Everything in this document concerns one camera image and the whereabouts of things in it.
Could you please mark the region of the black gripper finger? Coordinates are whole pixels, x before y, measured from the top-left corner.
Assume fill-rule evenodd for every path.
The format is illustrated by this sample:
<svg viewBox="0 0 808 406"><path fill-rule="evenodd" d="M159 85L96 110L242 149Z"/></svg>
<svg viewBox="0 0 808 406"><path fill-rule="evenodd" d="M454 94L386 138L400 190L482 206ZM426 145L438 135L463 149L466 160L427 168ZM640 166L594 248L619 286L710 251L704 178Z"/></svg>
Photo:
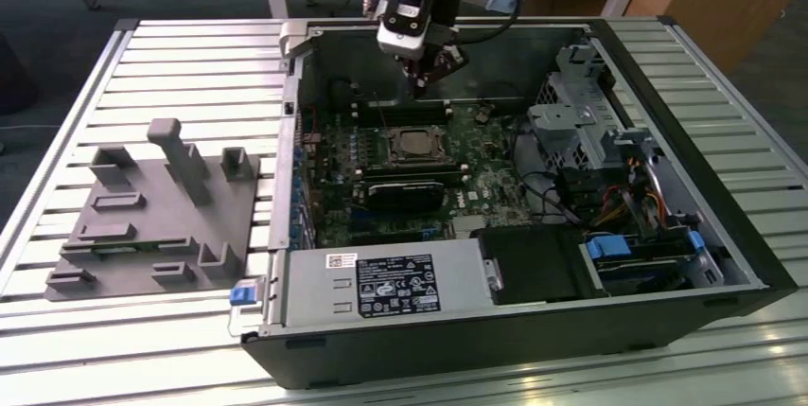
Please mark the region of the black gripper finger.
<svg viewBox="0 0 808 406"><path fill-rule="evenodd" d="M426 94L435 69L436 60L434 58L420 58L418 61L407 60L407 79L412 98L422 98Z"/></svg>
<svg viewBox="0 0 808 406"><path fill-rule="evenodd" d="M428 83L438 83L468 64L466 52L454 44L446 45L436 53L428 70Z"/></svg>

